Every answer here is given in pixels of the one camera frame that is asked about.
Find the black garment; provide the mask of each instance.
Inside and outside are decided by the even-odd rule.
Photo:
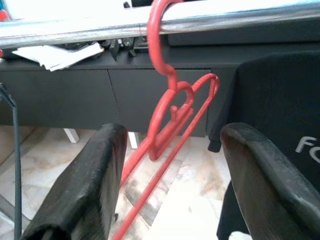
[[[320,52],[273,55],[236,72],[228,122],[247,123],[269,138],[320,192]],[[247,233],[231,184],[219,240]]]

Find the white paper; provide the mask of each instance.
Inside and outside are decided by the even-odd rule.
[[[99,43],[85,46],[78,50],[67,50],[56,46],[20,47],[12,53],[37,62],[51,72],[67,68],[83,59],[102,53],[104,49]]]

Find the cabinet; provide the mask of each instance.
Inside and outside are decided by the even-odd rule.
[[[98,129],[120,120],[107,70],[0,71],[0,82],[17,103],[20,125]],[[4,102],[0,113],[0,125],[11,125]]]
[[[161,96],[168,88],[167,78],[153,69],[111,69],[108,72],[118,104],[121,124],[129,131],[146,133],[153,111]],[[204,74],[210,73],[210,69],[183,69],[178,70],[177,73],[180,81],[193,84]],[[208,92],[209,83],[206,83],[196,93],[193,104],[193,116],[206,100]],[[185,99],[186,94],[182,92],[176,96],[174,104],[180,107]],[[169,119],[170,115],[167,112],[162,126]],[[202,117],[192,135],[204,137],[206,135],[206,126],[207,114]]]

